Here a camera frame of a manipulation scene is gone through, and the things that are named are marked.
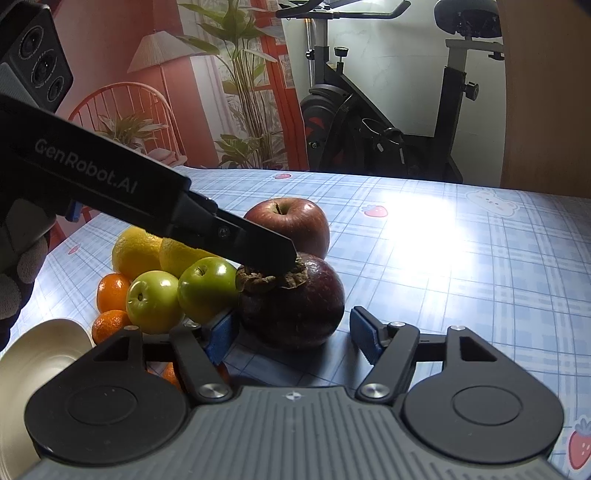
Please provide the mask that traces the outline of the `gloved left hand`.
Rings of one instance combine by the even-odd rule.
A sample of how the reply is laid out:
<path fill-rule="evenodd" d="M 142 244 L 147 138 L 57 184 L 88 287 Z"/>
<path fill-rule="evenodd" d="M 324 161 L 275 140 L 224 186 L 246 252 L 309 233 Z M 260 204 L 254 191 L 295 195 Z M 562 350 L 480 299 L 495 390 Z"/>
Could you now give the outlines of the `gloved left hand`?
<path fill-rule="evenodd" d="M 1 198 L 1 349 L 31 297 L 55 220 L 29 201 Z"/>

